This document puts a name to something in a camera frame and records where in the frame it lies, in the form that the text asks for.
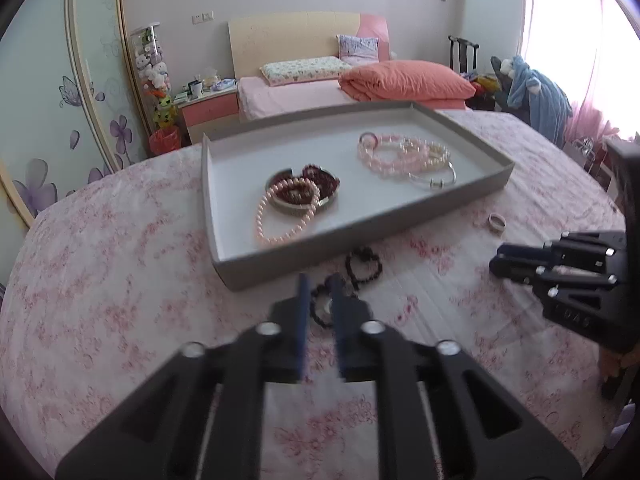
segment blue blanket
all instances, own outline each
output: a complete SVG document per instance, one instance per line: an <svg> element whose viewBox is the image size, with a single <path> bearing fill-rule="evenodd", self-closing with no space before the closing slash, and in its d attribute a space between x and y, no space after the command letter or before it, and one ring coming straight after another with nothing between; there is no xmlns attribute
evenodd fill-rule
<svg viewBox="0 0 640 480"><path fill-rule="evenodd" d="M515 76L507 104L512 108L520 108L528 93L531 127L562 148L564 125L574 114L569 99L556 83L537 70L532 70L521 56L513 58L513 69Z"/></svg>

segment jewelry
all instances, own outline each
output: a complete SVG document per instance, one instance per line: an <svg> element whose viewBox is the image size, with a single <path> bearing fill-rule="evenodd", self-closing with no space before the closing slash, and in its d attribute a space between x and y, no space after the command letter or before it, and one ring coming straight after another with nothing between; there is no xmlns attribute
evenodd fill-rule
<svg viewBox="0 0 640 480"><path fill-rule="evenodd" d="M293 178L293 170L282 170L273 175L265 186L265 189L283 180ZM323 211L331 205L335 199L335 194L340 187L340 180L331 173L323 170L319 166L309 164L302 170L302 175L298 178L308 178L318 186L320 190L320 200L318 202L317 213ZM298 184L290 189L284 189L276 193L270 200L270 204L284 214L292 216L302 216L309 210L313 193L311 189L303 184Z"/></svg>
<svg viewBox="0 0 640 480"><path fill-rule="evenodd" d="M453 164L449 161L448 163L448 167L451 170L452 173L452 177L451 180L447 180L445 181L443 178L441 178L440 180L437 180L435 178L431 178L429 180L429 187L439 187L439 188L443 188L445 186L451 186L452 184L456 183L456 170L453 168ZM409 173L409 178L412 180L417 180L419 182L424 182L427 180L427 177L425 176L421 176L419 174L414 174L414 173Z"/></svg>
<svg viewBox="0 0 640 480"><path fill-rule="evenodd" d="M494 231L495 233L501 234L507 227L507 221L504 219L504 216L498 215L498 213L491 213L487 222L491 231Z"/></svg>
<svg viewBox="0 0 640 480"><path fill-rule="evenodd" d="M396 158L387 162L375 156L374 152L382 147L398 150ZM450 153L437 142L365 132L358 140L358 156L371 171L395 176L439 170L448 163Z"/></svg>
<svg viewBox="0 0 640 480"><path fill-rule="evenodd" d="M290 189L291 187L298 186L300 184L308 186L313 192L313 198L311 199L311 204L309 204L308 211L302 217L300 222L298 222L298 225L284 233L282 236L265 237L262 230L262 216L264 215L264 206L267 205L267 202L271 200L276 193L282 191L283 189ZM313 220L316 214L316 209L318 208L319 200L320 190L318 189L318 186L316 186L316 184L310 181L308 178L290 178L288 180L282 180L279 183L271 186L260 199L260 203L258 204L258 211L255 215L255 234L258 238L258 241L263 244L279 245L289 242L292 238L298 236L306 228L309 222Z"/></svg>
<svg viewBox="0 0 640 480"><path fill-rule="evenodd" d="M351 259L354 256L363 263L376 262L377 267L375 272L373 272L372 275L367 276L366 278L357 278L353 273L353 269L351 269ZM380 274L382 274L382 262L380 261L380 257L376 253L374 253L370 247L357 248L351 251L351 253L349 253L344 259L344 266L347 270L347 275L350 281L345 281L342 276L340 276L340 280L345 295L349 296L350 298L357 298L356 291L360 289L360 285L366 285L367 283L378 279L380 277ZM314 290L311 291L309 314L311 315L311 319L313 319L322 328L332 328L333 323L331 323L330 321L324 321L321 319L321 317L318 316L318 313L316 312L316 301L320 295L328 295L330 293L332 276L333 275L327 276L324 280L324 283L320 283ZM326 304L324 312L328 316L331 316L331 301Z"/></svg>

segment person's hand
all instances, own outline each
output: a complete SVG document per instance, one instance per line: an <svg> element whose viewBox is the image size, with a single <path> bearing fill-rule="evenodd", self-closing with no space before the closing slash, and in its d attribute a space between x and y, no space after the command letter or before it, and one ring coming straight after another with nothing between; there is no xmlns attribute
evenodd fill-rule
<svg viewBox="0 0 640 480"><path fill-rule="evenodd" d="M611 377L618 377L622 368L629 368L640 363L640 343L628 354L621 355L600 347L600 375L606 381Z"/></svg>

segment tablecloth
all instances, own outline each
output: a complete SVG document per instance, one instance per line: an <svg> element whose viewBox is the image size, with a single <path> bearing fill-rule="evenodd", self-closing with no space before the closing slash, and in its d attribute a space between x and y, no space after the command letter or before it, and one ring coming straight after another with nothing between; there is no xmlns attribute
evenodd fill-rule
<svg viewBox="0 0 640 480"><path fill-rule="evenodd" d="M373 244L380 280L360 297L418 342L458 341L587 467L616 407L600 398L597 347L546 322L523 286L492 277L503 242L540 244L563 230L623 228L598 184L507 114L448 112L509 155L506 188ZM0 312L0 405L39 462L60 458L188 341L214 346L294 294L295 276L231 293L211 264L200 146L79 190L38 215ZM490 212L506 218L500 237ZM312 282L344 272L338 257ZM344 384L331 332L310 325L302 385L269 385L265 479L373 479L372 384Z"/></svg>

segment pink drawer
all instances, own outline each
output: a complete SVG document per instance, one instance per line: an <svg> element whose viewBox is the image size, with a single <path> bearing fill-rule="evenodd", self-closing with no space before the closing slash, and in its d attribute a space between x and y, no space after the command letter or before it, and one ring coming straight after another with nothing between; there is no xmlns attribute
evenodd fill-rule
<svg viewBox="0 0 640 480"><path fill-rule="evenodd" d="M238 99L236 98L236 94L213 97L206 101L185 106L182 109L182 116L184 117L184 123L187 127L237 113Z"/></svg>

